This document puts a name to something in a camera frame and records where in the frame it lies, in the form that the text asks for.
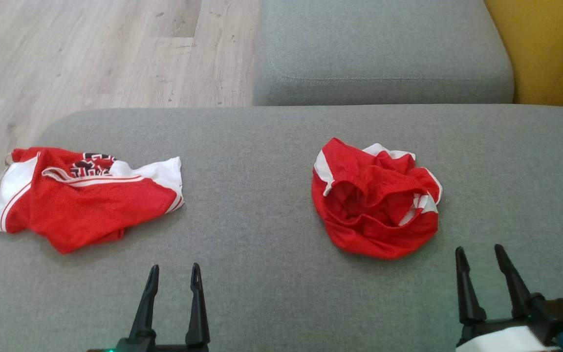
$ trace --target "yellow cushion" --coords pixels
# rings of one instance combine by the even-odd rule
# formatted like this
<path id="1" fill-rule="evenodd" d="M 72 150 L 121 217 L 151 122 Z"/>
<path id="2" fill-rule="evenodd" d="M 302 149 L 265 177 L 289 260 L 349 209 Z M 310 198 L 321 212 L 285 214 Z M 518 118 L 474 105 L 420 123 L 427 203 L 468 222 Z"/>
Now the yellow cushion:
<path id="1" fill-rule="evenodd" d="M 515 103 L 563 106 L 563 0 L 485 0 L 512 61 Z"/>

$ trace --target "gray sofa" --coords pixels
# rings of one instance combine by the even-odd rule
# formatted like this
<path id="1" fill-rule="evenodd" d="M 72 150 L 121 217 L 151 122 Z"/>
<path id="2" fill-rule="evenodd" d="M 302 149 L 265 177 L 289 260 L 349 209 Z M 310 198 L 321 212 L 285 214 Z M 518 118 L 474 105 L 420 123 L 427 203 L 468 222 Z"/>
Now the gray sofa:
<path id="1" fill-rule="evenodd" d="M 483 0 L 263 0 L 255 105 L 511 103 Z"/>
<path id="2" fill-rule="evenodd" d="M 416 153 L 444 186 L 431 241 L 396 261 L 331 243 L 310 184 L 333 136 Z M 453 351 L 458 245 L 490 318 L 510 314 L 495 243 L 531 290 L 563 297 L 563 108 L 101 110 L 55 123 L 38 145 L 132 166 L 179 155 L 186 205 L 69 256 L 35 234 L 0 234 L 0 352 L 113 347 L 153 264 L 158 342 L 183 341 L 197 261 L 217 352 Z"/>

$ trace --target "gray sofa cushion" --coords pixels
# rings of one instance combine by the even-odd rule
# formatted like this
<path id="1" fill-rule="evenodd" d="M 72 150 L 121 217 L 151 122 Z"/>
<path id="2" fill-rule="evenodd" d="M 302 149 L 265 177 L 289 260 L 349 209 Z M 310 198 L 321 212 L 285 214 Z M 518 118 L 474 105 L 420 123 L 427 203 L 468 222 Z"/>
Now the gray sofa cushion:
<path id="1" fill-rule="evenodd" d="M 264 0 L 255 105 L 510 103 L 483 0 Z"/>
<path id="2" fill-rule="evenodd" d="M 331 243 L 310 185 L 333 136 L 416 153 L 444 186 L 431 241 L 397 261 Z M 211 351 L 452 351 L 458 245 L 490 318 L 510 314 L 495 243 L 532 291 L 563 297 L 563 108 L 100 110 L 55 123 L 38 144 L 134 167 L 179 155 L 186 204 L 69 256 L 35 234 L 0 234 L 0 352 L 114 346 L 156 263 L 158 341 L 183 341 L 197 261 Z"/>

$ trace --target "red and white cloth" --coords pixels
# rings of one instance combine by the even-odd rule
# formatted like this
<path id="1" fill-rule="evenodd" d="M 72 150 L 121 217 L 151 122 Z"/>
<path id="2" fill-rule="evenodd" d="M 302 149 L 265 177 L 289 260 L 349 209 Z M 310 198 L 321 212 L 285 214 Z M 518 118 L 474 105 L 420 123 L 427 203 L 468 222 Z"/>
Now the red and white cloth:
<path id="1" fill-rule="evenodd" d="M 405 256 L 438 231 L 442 185 L 410 152 L 360 150 L 337 138 L 313 169 L 312 198 L 335 245 L 382 259 Z"/>
<path id="2" fill-rule="evenodd" d="M 0 186 L 0 231 L 30 229 L 62 254 L 123 238 L 184 203 L 179 157 L 140 169 L 106 154 L 15 149 Z"/>

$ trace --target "wooden floor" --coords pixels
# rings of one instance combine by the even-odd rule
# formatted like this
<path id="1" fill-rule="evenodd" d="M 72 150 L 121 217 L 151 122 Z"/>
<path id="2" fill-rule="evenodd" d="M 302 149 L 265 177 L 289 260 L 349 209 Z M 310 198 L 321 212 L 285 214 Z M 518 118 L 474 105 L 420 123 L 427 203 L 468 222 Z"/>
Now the wooden floor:
<path id="1" fill-rule="evenodd" d="M 249 105 L 258 0 L 0 0 L 0 174 L 63 116 Z"/>

